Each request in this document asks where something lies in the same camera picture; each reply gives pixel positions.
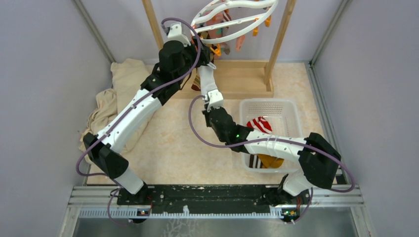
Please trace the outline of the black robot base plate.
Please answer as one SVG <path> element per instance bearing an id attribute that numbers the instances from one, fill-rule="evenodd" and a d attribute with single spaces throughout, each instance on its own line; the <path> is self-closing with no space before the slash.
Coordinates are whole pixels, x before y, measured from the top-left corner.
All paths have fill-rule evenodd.
<path id="1" fill-rule="evenodd" d="M 292 196 L 277 185 L 146 185 L 137 194 L 113 190 L 118 205 L 140 205 L 151 214 L 267 214 L 278 205 L 299 211 L 311 190 Z"/>

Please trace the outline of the red white striped sock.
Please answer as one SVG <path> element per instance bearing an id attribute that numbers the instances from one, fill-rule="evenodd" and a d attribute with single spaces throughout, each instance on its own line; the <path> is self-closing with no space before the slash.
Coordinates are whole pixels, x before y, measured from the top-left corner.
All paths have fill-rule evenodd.
<path id="1" fill-rule="evenodd" d="M 246 126 L 267 134 L 273 132 L 271 124 L 265 117 L 253 118 L 246 123 Z"/>

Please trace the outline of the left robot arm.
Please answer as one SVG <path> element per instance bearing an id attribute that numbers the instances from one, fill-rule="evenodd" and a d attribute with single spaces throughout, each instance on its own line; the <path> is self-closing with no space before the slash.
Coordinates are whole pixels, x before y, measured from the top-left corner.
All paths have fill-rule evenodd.
<path id="1" fill-rule="evenodd" d="M 181 89 L 184 78 L 211 62 L 212 51 L 196 38 L 189 44 L 167 41 L 159 51 L 159 62 L 140 85 L 134 98 L 102 130 L 83 137 L 86 155 L 102 172 L 129 192 L 136 204 L 148 198 L 146 183 L 129 167 L 121 151 L 134 132 Z"/>

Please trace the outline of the mustard yellow sock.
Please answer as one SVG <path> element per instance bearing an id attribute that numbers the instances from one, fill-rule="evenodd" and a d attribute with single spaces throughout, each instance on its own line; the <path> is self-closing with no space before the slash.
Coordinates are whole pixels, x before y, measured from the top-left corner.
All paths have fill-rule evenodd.
<path id="1" fill-rule="evenodd" d="M 262 168 L 279 168 L 284 163 L 283 158 L 277 158 L 263 154 L 258 154 L 257 157 L 261 161 Z"/>

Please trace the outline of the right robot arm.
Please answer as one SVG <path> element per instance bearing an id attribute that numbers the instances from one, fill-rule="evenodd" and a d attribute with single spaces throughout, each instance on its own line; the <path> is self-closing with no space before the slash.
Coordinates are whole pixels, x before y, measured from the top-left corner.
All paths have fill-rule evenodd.
<path id="1" fill-rule="evenodd" d="M 223 107 L 203 110 L 206 125 L 220 142 L 237 153 L 268 155 L 298 164 L 278 190 L 283 203 L 292 203 L 302 191 L 312 187 L 331 189 L 341 161 L 339 152 L 320 134 L 306 138 L 286 138 L 239 125 Z"/>

